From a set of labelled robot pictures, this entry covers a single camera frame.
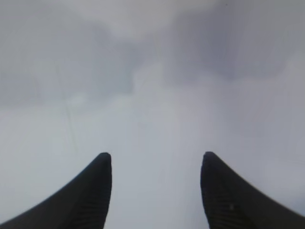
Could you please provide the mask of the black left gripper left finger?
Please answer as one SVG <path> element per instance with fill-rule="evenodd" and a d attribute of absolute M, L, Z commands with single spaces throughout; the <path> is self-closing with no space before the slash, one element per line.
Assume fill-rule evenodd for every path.
<path fill-rule="evenodd" d="M 2 229 L 102 229 L 112 192 L 112 158 L 98 156 L 73 180 Z"/>

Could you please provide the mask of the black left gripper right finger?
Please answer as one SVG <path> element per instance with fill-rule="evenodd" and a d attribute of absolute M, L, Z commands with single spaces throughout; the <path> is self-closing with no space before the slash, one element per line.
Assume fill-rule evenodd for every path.
<path fill-rule="evenodd" d="M 232 170 L 214 152 L 201 167 L 204 212 L 211 229 L 303 229 L 304 216 L 277 203 Z"/>

